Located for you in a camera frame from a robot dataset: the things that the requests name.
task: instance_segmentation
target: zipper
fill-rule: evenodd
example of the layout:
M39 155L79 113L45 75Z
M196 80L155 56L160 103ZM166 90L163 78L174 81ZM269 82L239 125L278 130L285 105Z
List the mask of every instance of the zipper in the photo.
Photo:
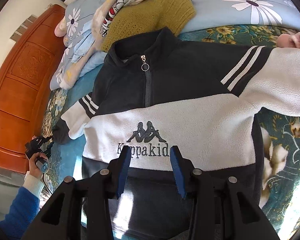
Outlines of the zipper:
M149 65L146 62L146 56L142 55L141 60L143 61L143 64L141 66L141 69L145 72L146 75L146 94L145 94L145 107L149 107L149 97L150 97L150 71L149 71Z

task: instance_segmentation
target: embroidered logo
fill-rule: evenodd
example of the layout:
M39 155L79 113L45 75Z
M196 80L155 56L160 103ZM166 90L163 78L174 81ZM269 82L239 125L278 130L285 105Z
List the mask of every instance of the embroidered logo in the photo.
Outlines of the embroidered logo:
M147 143L150 142L154 137L157 137L159 142L167 142L166 140L162 139L159 134L159 130L156 130L150 121L147 122L147 130L143 128L143 122L139 122L137 130L133 131L132 136L127 140L127 142L131 142L133 138L136 138L138 143L142 142L143 140L145 143Z

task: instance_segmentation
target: blue gripper pad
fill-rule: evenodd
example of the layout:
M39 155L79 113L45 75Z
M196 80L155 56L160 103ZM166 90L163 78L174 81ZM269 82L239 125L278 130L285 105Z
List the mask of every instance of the blue gripper pad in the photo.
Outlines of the blue gripper pad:
M127 181L128 169L131 161L131 148L126 145L123 146L120 155L125 155L125 156L118 176L118 188L116 192L117 198L119 198L123 193L124 185L126 184Z
M181 158L177 158L181 156L180 151L177 146L172 146L170 149L170 162L173 170L174 179L177 184L178 192L182 198L186 198L186 189L185 189L185 178L182 174L181 167L179 165L179 161Z

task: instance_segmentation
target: flower center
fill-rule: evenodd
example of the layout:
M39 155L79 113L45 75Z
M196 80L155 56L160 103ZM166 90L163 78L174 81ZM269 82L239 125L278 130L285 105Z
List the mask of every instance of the flower center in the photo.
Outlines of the flower center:
M246 0L247 3L254 5L256 7L258 7L259 5L256 2L250 1L250 0Z

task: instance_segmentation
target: white cuff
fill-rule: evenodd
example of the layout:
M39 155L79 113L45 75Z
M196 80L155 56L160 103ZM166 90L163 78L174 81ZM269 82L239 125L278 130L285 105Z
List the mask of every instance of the white cuff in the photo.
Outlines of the white cuff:
M23 187L29 190L37 198L40 197L43 186L44 184L40 180L30 174L26 176L25 182L23 184Z

